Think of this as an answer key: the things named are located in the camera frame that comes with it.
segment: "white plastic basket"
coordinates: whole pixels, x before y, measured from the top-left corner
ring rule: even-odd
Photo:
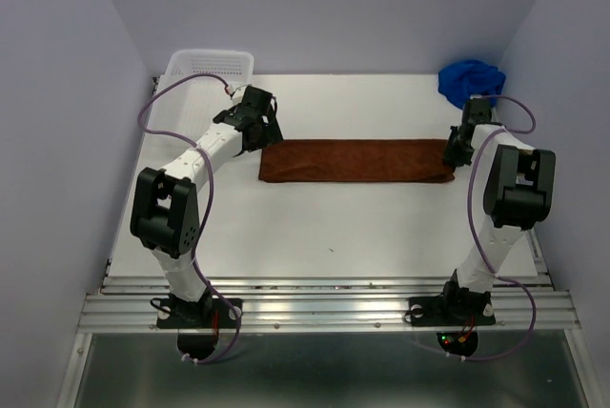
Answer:
[[[243,86],[251,82],[253,68],[254,57],[247,52],[177,51],[172,55],[157,91],[199,72],[217,74],[234,87]],[[182,133],[196,140],[208,130],[212,118],[230,105],[231,100],[220,82],[205,77],[195,78],[171,90],[155,103],[149,127]]]

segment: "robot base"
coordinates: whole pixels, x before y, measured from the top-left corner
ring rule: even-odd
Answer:
[[[228,298],[239,313],[242,311],[243,300],[241,298]],[[170,298],[163,298],[159,301],[163,308],[172,308],[175,305]],[[218,313],[218,329],[234,329],[235,319],[229,307],[218,298],[212,299],[212,308],[204,316],[157,315],[156,326],[163,330],[176,329],[212,329],[214,313]]]
[[[450,308],[443,296],[412,296],[408,301],[410,310],[405,314],[405,320],[414,327],[461,327],[471,317],[477,327],[496,325],[494,315],[466,313]]]

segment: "cable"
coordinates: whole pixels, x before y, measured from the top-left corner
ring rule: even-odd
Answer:
[[[149,303],[151,303],[151,306],[156,310],[156,311],[160,311],[161,313],[165,313],[166,315],[171,315],[172,312],[170,310],[168,310],[167,308],[161,306],[160,304],[157,305],[155,302],[161,302],[162,298],[151,298],[151,301]]]
[[[473,189],[475,188],[475,177],[477,175],[478,164],[480,163],[480,159],[483,156],[483,152],[485,151],[485,148],[490,143],[490,141],[495,136],[498,136],[500,133],[510,132],[510,133],[529,134],[529,133],[533,132],[536,129],[536,125],[537,125],[536,118],[534,117],[534,113],[531,112],[529,108],[527,108],[523,103],[521,103],[517,99],[512,98],[510,96],[484,95],[481,98],[484,98],[484,99],[498,98],[498,99],[512,101],[513,103],[517,104],[522,109],[524,109],[525,112],[527,112],[527,115],[529,115],[530,120],[532,122],[532,126],[529,129],[516,130],[516,129],[509,129],[506,127],[502,127],[501,129],[497,129],[496,131],[492,132],[489,136],[487,136],[485,138],[485,140],[482,142],[482,144],[478,148],[477,156],[475,157],[475,160],[473,162],[473,169],[470,173],[470,180],[468,182],[468,195],[467,195],[467,202],[466,202],[467,214],[468,214],[468,226],[470,227],[470,233],[472,234],[473,239],[475,240],[475,245],[477,246],[478,252],[480,253],[481,258],[483,259],[483,262],[485,263],[487,270],[489,270],[489,272],[492,275],[494,275],[496,277],[496,279],[506,282],[508,284],[512,284],[514,286],[520,287],[523,290],[523,292],[527,295],[527,297],[529,298],[530,303],[532,305],[532,319],[530,321],[530,325],[529,325],[527,331],[525,332],[525,335],[523,336],[523,338],[521,339],[521,341],[519,343],[517,343],[511,349],[504,351],[502,353],[499,353],[499,354],[495,354],[493,356],[487,356],[487,357],[457,356],[455,354],[446,353],[445,351],[440,351],[439,349],[432,348],[430,346],[426,346],[417,341],[413,341],[416,346],[427,349],[429,351],[444,354],[447,357],[456,357],[456,358],[461,359],[462,361],[471,361],[471,362],[489,362],[491,360],[497,360],[499,358],[510,356],[513,353],[515,353],[516,351],[518,351],[529,341],[530,337],[532,336],[532,333],[534,332],[534,326],[536,325],[536,318],[538,315],[538,308],[536,306],[536,301],[534,300],[534,296],[532,295],[530,290],[526,286],[524,286],[521,282],[517,281],[516,279],[512,279],[510,277],[499,276],[497,274],[496,269],[494,268],[492,263],[489,261],[489,257],[485,253],[485,250],[483,249],[483,246],[481,245],[480,240],[478,239],[477,229],[475,228],[475,220],[473,218]]]
[[[225,304],[225,306],[227,306],[234,314],[235,333],[234,333],[234,336],[233,336],[231,342],[229,343],[229,345],[221,353],[219,353],[216,356],[213,356],[211,358],[206,358],[204,360],[195,360],[195,359],[191,359],[190,357],[188,357],[186,355],[183,356],[183,359],[185,359],[185,360],[191,361],[192,363],[195,363],[196,365],[202,365],[202,364],[207,364],[207,363],[213,363],[213,362],[216,362],[216,361],[220,360],[221,358],[223,358],[235,345],[235,342],[237,341],[237,338],[239,337],[239,330],[241,329],[241,314],[236,310],[236,308],[233,306],[233,304],[226,297],[224,297],[222,294],[220,294],[216,290],[216,288],[203,275],[203,273],[201,273],[201,270],[199,269],[199,265],[197,264],[197,259],[196,259],[195,250],[197,249],[197,245],[199,244],[199,240],[201,239],[203,230],[205,229],[206,224],[208,223],[208,218],[210,217],[210,211],[212,210],[212,202],[214,200],[214,170],[212,168],[212,161],[210,160],[208,153],[206,153],[203,149],[201,149],[197,145],[197,143],[195,141],[193,141],[192,139],[190,139],[188,136],[185,136],[180,133],[169,132],[169,131],[164,131],[164,130],[152,130],[152,129],[149,129],[148,127],[146,127],[146,123],[144,122],[144,114],[146,114],[146,111],[153,105],[153,103],[156,100],[158,100],[161,96],[165,95],[167,92],[171,91],[172,89],[175,89],[179,85],[184,84],[185,82],[190,81],[191,79],[195,79],[196,77],[211,77],[213,79],[220,81],[224,85],[225,93],[229,94],[229,88],[230,88],[229,83],[226,80],[224,80],[222,77],[220,77],[216,74],[208,73],[208,72],[199,72],[196,74],[191,74],[187,77],[180,79],[179,81],[174,82],[169,87],[165,88],[163,91],[157,93],[151,99],[151,101],[149,101],[144,106],[144,108],[142,108],[142,110],[138,114],[137,124],[140,127],[140,129],[142,129],[142,132],[144,132],[144,133],[161,134],[164,136],[170,136],[172,138],[177,138],[177,139],[180,139],[180,140],[184,141],[185,143],[189,144],[191,147],[195,148],[197,150],[197,152],[203,158],[203,162],[205,164],[206,171],[208,173],[208,184],[210,187],[210,192],[208,195],[208,204],[206,205],[206,210],[203,214],[203,218],[201,219],[201,225],[199,226],[199,235],[197,236],[197,239],[195,240],[195,242],[193,244],[193,249],[191,250],[191,262],[193,264],[195,272],[197,273],[197,275],[199,276],[201,281],[205,284],[205,286],[208,288],[208,290],[212,293],[212,295],[217,296],[218,299],[220,299],[220,301],[222,301]],[[153,305],[152,302],[151,302],[151,305],[155,309],[158,309],[158,308],[156,308],[155,305]]]

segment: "metal frame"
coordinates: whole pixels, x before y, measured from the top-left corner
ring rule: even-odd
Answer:
[[[64,376],[61,392],[59,393],[59,400],[57,400],[57,408],[72,408],[74,403],[76,403],[80,381],[85,372],[91,344],[91,334],[76,334],[66,375]]]
[[[536,299],[537,329],[565,331],[586,402],[590,408],[604,407],[572,298],[567,292],[554,290],[536,234],[529,233],[528,239],[538,275],[519,280]],[[408,308],[407,297],[438,293],[445,281],[440,277],[211,279],[224,295],[244,300],[241,330],[246,334],[439,331],[433,327],[414,328],[403,315]],[[149,305],[152,296],[165,295],[168,287],[162,276],[106,277],[99,294],[86,298],[58,407],[73,407],[76,402],[92,334],[175,334],[156,328],[156,312]],[[493,329],[527,329],[532,312],[520,289],[498,283],[492,301],[498,320]]]
[[[426,289],[423,292],[437,292]],[[243,299],[241,331],[245,334],[276,333],[354,333],[420,332],[448,328],[415,328],[404,321],[408,296],[421,294],[421,288],[393,289],[316,289],[309,291],[261,292],[241,289],[233,294]],[[538,305],[538,329],[579,328],[578,317],[568,293],[538,289],[533,292]],[[88,296],[78,325],[83,334],[170,333],[155,327],[156,311],[151,296]],[[507,288],[492,296],[502,330],[525,330],[532,311],[525,294]],[[181,330],[202,333],[204,330]]]
[[[589,408],[605,408],[608,405],[606,405],[593,360],[584,342],[582,330],[566,330],[565,337]]]

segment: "black mounting bracket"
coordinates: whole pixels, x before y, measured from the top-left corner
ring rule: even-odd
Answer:
[[[238,312],[241,312],[243,307],[241,298],[228,298],[228,300]],[[234,329],[236,326],[231,309],[222,300],[212,298],[210,291],[207,291],[197,302],[184,301],[170,295],[168,298],[162,298],[159,306],[171,312],[169,315],[163,315],[162,312],[157,315],[156,327],[161,330],[212,329],[216,313],[218,313],[218,329]]]
[[[458,275],[453,273],[439,296],[412,296],[405,320],[414,327],[463,326],[474,320],[477,326],[495,325],[491,295],[460,288]]]
[[[555,154],[499,145],[483,195],[483,210],[495,227],[510,225],[529,230],[551,211]],[[522,176],[525,182],[519,183]]]
[[[492,104],[486,98],[473,98],[464,104],[461,125],[452,127],[447,146],[442,155],[445,165],[453,168],[470,165],[475,150],[471,146],[475,127],[479,124],[492,124]]]
[[[159,204],[168,196],[169,209]],[[142,170],[135,182],[130,231],[145,248],[159,248],[171,258],[185,254],[199,233],[196,186],[189,178],[176,179],[164,170]]]
[[[228,124],[243,133],[242,152],[252,152],[283,141],[277,123],[277,102],[272,93],[247,86],[241,103],[221,111],[214,119],[215,124]]]

